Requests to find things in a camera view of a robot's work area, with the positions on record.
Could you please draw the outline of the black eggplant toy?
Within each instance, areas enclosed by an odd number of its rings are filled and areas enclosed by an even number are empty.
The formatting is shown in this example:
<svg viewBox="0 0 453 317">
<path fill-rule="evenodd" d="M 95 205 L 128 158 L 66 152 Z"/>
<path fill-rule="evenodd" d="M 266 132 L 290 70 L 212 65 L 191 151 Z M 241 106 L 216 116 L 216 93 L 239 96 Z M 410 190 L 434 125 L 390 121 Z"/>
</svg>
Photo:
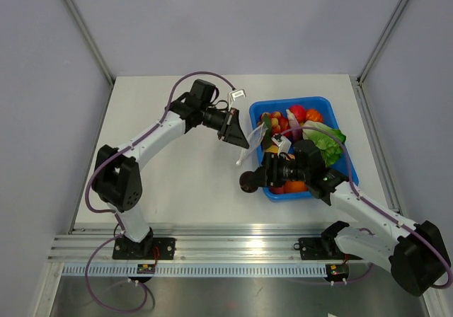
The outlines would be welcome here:
<svg viewBox="0 0 453 317">
<path fill-rule="evenodd" d="M 239 186 L 245 193 L 254 193 L 258 190 L 258 186 L 254 183 L 254 172 L 246 171 L 240 175 Z"/>
</svg>

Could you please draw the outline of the clear zip top bag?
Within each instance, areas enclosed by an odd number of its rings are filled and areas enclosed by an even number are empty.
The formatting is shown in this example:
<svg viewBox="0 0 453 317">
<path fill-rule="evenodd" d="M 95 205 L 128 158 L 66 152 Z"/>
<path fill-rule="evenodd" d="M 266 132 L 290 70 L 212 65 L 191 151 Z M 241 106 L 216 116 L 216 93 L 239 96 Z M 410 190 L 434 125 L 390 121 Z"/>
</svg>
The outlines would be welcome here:
<svg viewBox="0 0 453 317">
<path fill-rule="evenodd" d="M 249 147 L 247 149 L 241 150 L 239 159 L 236 161 L 237 167 L 241 166 L 250 157 L 250 155 L 261 145 L 267 131 L 268 127 L 263 122 L 249 134 L 249 136 L 247 137 Z"/>
</svg>

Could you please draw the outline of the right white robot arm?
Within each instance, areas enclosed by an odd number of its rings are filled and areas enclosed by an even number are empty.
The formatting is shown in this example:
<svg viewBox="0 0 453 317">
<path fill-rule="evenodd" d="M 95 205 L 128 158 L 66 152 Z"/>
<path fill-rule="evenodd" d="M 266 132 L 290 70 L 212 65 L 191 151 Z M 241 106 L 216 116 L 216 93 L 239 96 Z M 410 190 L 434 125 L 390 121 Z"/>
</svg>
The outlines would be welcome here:
<svg viewBox="0 0 453 317">
<path fill-rule="evenodd" d="M 344 253 L 362 258 L 389 272 L 413 296 L 452 285 L 452 265 L 440 230 L 430 221 L 418 224 L 380 207 L 344 173 L 326 167 L 312 141 L 298 141 L 294 158 L 265 153 L 244 184 L 257 190 L 279 187 L 287 181 L 304 182 L 313 197 L 369 229 L 364 233 L 343 221 L 330 225 L 321 240 L 328 257 Z"/>
</svg>

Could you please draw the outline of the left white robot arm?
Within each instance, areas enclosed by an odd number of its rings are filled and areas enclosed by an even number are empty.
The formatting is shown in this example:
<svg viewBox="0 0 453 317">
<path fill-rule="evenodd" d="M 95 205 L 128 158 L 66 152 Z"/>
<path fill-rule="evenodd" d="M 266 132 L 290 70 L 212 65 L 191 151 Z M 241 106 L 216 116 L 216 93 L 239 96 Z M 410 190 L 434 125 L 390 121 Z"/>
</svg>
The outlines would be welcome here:
<svg viewBox="0 0 453 317">
<path fill-rule="evenodd" d="M 247 149 L 249 143 L 240 126 L 236 104 L 246 98 L 243 89 L 232 89 L 226 107 L 215 104 L 218 89 L 197 79 L 191 89 L 165 109 L 162 119 L 119 147 L 102 146 L 88 188 L 105 202 L 122 230 L 115 236 L 115 260 L 170 260 L 172 238 L 155 238 L 139 207 L 143 193 L 142 169 L 169 143 L 199 125 L 213 129 L 219 140 Z"/>
</svg>

